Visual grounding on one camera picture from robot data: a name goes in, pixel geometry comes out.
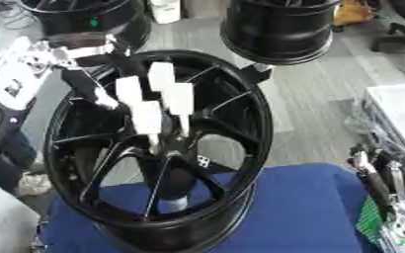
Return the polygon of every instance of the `white sheet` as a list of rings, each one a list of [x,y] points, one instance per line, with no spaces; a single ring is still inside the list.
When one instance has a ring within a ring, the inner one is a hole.
[[[0,253],[29,253],[39,218],[0,189]]]

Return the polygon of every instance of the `rim lip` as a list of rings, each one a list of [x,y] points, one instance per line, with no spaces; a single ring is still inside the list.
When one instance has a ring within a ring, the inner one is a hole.
[[[295,64],[300,64],[304,62],[308,62],[311,60],[314,60],[323,54],[325,54],[330,46],[332,45],[333,42],[333,32],[330,29],[329,32],[329,38],[327,41],[322,44],[320,47],[315,48],[315,50],[310,51],[309,53],[299,56],[299,55],[294,55],[291,57],[272,57],[269,53],[268,55],[260,55],[259,53],[256,52],[255,48],[251,49],[246,49],[241,46],[235,45],[235,42],[230,39],[229,33],[227,32],[227,25],[225,21],[221,24],[221,32],[220,32],[222,41],[224,44],[233,52],[237,53],[238,55],[250,59],[256,62],[260,63],[265,63],[265,64],[271,64],[271,65],[295,65]]]
[[[139,221],[130,221],[130,222],[125,222],[122,220],[114,221],[111,220],[110,218],[102,218],[100,214],[96,214],[95,212],[91,211],[92,208],[85,208],[84,205],[80,204],[76,198],[72,196],[66,196],[65,193],[66,191],[62,190],[64,187],[59,184],[59,182],[54,181],[53,178],[59,178],[56,176],[56,171],[58,168],[55,166],[55,159],[53,155],[54,149],[52,148],[51,142],[53,136],[56,134],[55,131],[57,130],[57,125],[61,122],[60,118],[65,117],[65,114],[68,112],[66,108],[66,103],[68,103],[68,100],[70,98],[69,95],[72,93],[69,93],[66,95],[66,97],[63,99],[63,101],[58,105],[55,113],[53,114],[49,126],[46,130],[45,134],[45,139],[44,139],[44,145],[43,145],[43,156],[44,156],[44,162],[47,165],[47,174],[50,178],[50,181],[52,182],[54,188],[57,190],[58,194],[63,198],[64,201],[66,201],[72,208],[75,210],[79,211],[80,213],[83,213],[84,215],[96,220],[97,222],[100,222],[104,225],[110,225],[110,226],[116,226],[116,227],[127,227],[127,228],[166,228],[166,227],[171,227],[171,226],[183,226],[186,225],[187,222],[192,222],[193,220],[196,219],[206,219],[208,217],[212,217],[213,215],[216,215],[216,213],[220,210],[226,209],[230,207],[231,204],[233,204],[235,201],[237,201],[242,194],[244,194],[245,191],[249,190],[250,187],[253,186],[253,183],[255,183],[255,180],[258,178],[258,176],[261,174],[263,170],[263,165],[268,157],[268,154],[270,152],[272,140],[273,140],[273,121],[272,121],[272,114],[271,110],[269,108],[269,104],[267,103],[267,100],[264,97],[264,94],[261,92],[261,90],[256,86],[255,84],[250,83],[245,76],[241,73],[241,70],[234,66],[233,64],[217,58],[215,56],[202,53],[202,52],[197,52],[197,51],[192,51],[192,50],[153,50],[153,51],[147,51],[147,52],[141,52],[136,54],[138,57],[145,57],[145,58],[150,58],[150,57],[157,57],[158,55],[175,55],[176,56],[183,56],[183,57],[188,57],[188,58],[198,58],[199,60],[209,62],[211,64],[217,64],[220,69],[225,71],[226,73],[230,74],[232,77],[235,78],[238,83],[241,84],[242,87],[246,89],[255,89],[256,91],[252,93],[252,96],[254,97],[255,103],[257,103],[257,108],[261,110],[257,110],[257,113],[259,114],[259,118],[261,119],[262,125],[259,126],[260,133],[263,135],[263,137],[267,138],[262,138],[260,141],[260,146],[258,150],[258,155],[254,159],[254,162],[250,166],[254,167],[259,167],[257,169],[256,175],[253,176],[243,176],[241,180],[236,180],[235,184],[232,184],[236,187],[232,187],[231,189],[234,189],[235,191],[228,191],[226,197],[223,199],[217,201],[216,203],[205,207],[199,211],[195,211],[193,213],[189,213],[185,216],[178,217],[178,218],[173,218],[170,220],[161,220],[161,221],[146,221],[146,222],[139,222]]]
[[[26,4],[23,2],[23,0],[20,0],[18,4],[23,7],[25,10],[30,11],[32,13],[38,13],[38,15],[41,14],[51,14],[51,15],[56,15],[56,14],[79,14],[82,12],[92,12],[92,11],[99,11],[99,12],[110,12],[112,10],[115,10],[124,4],[130,2],[132,0],[113,0],[108,3],[102,3],[99,6],[96,7],[85,7],[82,9],[74,9],[74,10],[56,10],[56,11],[49,11],[49,10],[42,10],[40,8],[32,8],[30,5]]]
[[[269,1],[259,2],[259,3],[254,2],[256,0],[242,0],[242,1],[244,1],[248,4],[257,5],[260,7],[270,7],[270,8],[276,9],[276,10],[312,10],[312,9],[316,10],[316,9],[318,9],[320,11],[322,9],[326,10],[334,5],[339,4],[341,0],[327,0],[327,2],[323,3],[323,4],[305,5],[305,6],[282,6],[282,5],[273,4]]]

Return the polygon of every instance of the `white block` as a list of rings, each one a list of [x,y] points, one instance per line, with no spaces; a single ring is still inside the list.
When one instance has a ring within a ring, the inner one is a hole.
[[[161,92],[161,100],[166,109],[170,108],[167,100],[170,87],[175,84],[175,67],[170,62],[153,62],[148,73],[150,89]]]
[[[142,90],[139,77],[130,76],[117,79],[117,97],[129,107],[142,102]]]
[[[162,111],[158,101],[147,101],[132,108],[132,121],[138,134],[161,132]]]
[[[168,96],[172,115],[191,115],[194,113],[195,96],[192,83],[175,83]]]

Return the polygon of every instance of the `person's leg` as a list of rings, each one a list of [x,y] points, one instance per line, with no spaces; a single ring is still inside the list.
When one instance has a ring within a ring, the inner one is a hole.
[[[1,152],[22,171],[29,170],[37,158],[37,152],[21,131],[11,134],[1,146]]]
[[[22,179],[23,172],[10,162],[7,162],[2,155],[0,155],[0,188],[4,191],[14,194],[20,180]]]
[[[0,155],[0,188],[17,197],[37,196],[47,193],[51,189],[47,175],[32,175]]]

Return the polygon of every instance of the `shoe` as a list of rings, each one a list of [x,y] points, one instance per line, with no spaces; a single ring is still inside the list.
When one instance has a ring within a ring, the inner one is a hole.
[[[47,175],[31,175],[29,172],[23,173],[23,177],[18,183],[16,196],[38,196],[46,194],[52,185]]]

